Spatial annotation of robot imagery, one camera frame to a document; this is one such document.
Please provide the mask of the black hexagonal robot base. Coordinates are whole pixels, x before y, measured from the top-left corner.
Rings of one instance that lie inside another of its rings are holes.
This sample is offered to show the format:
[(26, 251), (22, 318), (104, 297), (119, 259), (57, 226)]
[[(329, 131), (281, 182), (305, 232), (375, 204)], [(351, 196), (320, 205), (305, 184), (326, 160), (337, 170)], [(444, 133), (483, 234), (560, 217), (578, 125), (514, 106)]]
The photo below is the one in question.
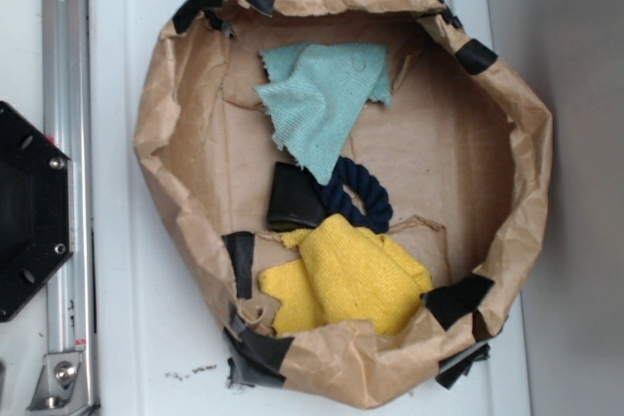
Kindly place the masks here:
[(71, 254), (69, 159), (1, 103), (1, 321), (13, 320)]

